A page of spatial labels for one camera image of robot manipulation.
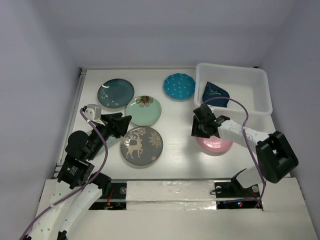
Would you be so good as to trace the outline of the navy shell shaped plate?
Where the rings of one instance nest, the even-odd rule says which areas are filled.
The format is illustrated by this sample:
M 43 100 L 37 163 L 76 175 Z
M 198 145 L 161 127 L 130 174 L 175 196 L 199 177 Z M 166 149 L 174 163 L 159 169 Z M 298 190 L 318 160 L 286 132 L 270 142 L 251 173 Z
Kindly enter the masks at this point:
M 219 86 L 207 82 L 202 94 L 202 101 L 214 107 L 226 108 L 229 102 L 229 93 Z

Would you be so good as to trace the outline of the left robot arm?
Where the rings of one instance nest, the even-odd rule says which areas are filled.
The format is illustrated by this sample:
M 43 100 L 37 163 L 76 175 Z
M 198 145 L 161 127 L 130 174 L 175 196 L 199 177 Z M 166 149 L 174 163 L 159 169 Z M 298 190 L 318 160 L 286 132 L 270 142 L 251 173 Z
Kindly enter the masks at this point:
M 101 108 L 94 104 L 84 106 L 79 112 L 92 131 L 78 130 L 68 137 L 66 156 L 49 204 L 29 224 L 22 240 L 68 239 L 92 204 L 111 192 L 111 178 L 101 172 L 107 159 L 103 159 L 96 172 L 91 161 L 101 148 L 108 155 L 108 139 L 123 137 L 132 117 L 121 112 L 102 114 Z

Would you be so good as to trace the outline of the mint green flower plate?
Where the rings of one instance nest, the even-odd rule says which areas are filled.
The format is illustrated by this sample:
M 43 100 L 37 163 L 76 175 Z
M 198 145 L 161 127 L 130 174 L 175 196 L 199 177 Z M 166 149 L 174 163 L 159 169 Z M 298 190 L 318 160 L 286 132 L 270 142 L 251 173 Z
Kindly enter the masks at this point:
M 132 99 L 125 109 L 125 115 L 131 116 L 131 123 L 137 126 L 154 124 L 161 116 L 160 102 L 149 95 L 141 95 Z

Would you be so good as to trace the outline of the dark teal round plate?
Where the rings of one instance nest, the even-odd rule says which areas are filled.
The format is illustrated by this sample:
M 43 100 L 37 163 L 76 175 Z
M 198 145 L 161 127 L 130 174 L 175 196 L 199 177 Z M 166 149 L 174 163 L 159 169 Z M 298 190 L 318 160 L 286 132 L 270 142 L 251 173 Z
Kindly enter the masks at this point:
M 97 91 L 98 101 L 107 108 L 126 106 L 134 97 L 134 86 L 126 79 L 114 78 L 102 84 Z

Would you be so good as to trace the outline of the grey deer plate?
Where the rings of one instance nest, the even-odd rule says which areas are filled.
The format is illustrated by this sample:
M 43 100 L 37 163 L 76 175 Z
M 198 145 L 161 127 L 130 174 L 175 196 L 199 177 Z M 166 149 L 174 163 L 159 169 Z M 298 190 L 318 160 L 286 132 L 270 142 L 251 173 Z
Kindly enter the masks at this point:
M 152 127 L 130 129 L 121 140 L 120 151 L 130 164 L 148 166 L 157 161 L 163 152 L 162 136 Z

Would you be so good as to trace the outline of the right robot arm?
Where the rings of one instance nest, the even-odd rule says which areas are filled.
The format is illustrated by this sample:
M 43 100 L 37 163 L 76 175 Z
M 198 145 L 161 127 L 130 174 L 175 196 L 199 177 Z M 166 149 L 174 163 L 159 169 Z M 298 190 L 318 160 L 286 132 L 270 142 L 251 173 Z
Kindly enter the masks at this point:
M 276 184 L 299 165 L 291 145 L 280 131 L 266 133 L 240 125 L 229 117 L 216 117 L 206 104 L 193 110 L 191 136 L 210 138 L 215 136 L 229 140 L 248 149 L 256 157 L 254 167 L 241 170 L 231 179 L 230 190 L 242 196 L 253 185 L 265 181 Z

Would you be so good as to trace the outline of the mint rectangular divided plate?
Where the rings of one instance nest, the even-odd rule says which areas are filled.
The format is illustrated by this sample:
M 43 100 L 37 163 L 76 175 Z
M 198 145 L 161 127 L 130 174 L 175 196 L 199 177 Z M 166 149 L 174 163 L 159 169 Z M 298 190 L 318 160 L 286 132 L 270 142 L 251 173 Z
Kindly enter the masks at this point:
M 101 149 L 105 151 L 105 150 L 106 150 L 106 146 L 107 146 L 107 150 L 109 150 L 110 147 L 112 147 L 117 141 L 118 141 L 117 138 L 110 136 L 110 137 L 105 141 L 105 143 L 102 144 Z

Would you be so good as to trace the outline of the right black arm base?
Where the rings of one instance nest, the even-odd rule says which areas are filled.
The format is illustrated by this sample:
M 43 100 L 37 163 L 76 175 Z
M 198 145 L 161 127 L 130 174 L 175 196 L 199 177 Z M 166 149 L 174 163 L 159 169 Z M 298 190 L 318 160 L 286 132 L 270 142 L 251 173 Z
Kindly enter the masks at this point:
M 231 182 L 221 181 L 214 183 L 214 189 L 209 192 L 216 198 L 216 208 L 218 210 L 239 210 L 239 209 L 262 209 L 260 203 L 261 193 L 259 186 L 253 185 L 249 188 L 231 187 Z

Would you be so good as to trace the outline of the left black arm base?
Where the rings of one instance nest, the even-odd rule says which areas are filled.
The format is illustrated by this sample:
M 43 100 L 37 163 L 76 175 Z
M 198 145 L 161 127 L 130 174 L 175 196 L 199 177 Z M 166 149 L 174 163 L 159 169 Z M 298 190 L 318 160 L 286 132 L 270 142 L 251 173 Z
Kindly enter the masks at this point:
M 113 182 L 109 195 L 103 195 L 96 200 L 89 210 L 126 210 L 127 183 Z

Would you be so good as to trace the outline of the blue polka dot plate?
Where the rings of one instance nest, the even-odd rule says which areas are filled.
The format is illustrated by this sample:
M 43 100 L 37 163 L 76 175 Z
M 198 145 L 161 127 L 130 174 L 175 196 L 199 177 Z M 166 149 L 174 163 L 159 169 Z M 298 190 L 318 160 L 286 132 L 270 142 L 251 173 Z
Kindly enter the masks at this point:
M 163 82 L 164 93 L 179 101 L 191 98 L 195 93 L 195 87 L 195 80 L 185 73 L 171 74 Z

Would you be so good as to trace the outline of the pink round plate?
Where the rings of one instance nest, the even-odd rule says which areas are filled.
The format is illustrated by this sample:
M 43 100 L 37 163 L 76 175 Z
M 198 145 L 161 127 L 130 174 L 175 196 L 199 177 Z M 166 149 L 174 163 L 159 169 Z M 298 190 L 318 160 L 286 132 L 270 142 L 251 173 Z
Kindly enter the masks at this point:
M 195 139 L 204 150 L 211 154 L 224 154 L 233 145 L 231 140 L 218 138 L 216 136 L 211 136 L 210 138 L 196 137 Z

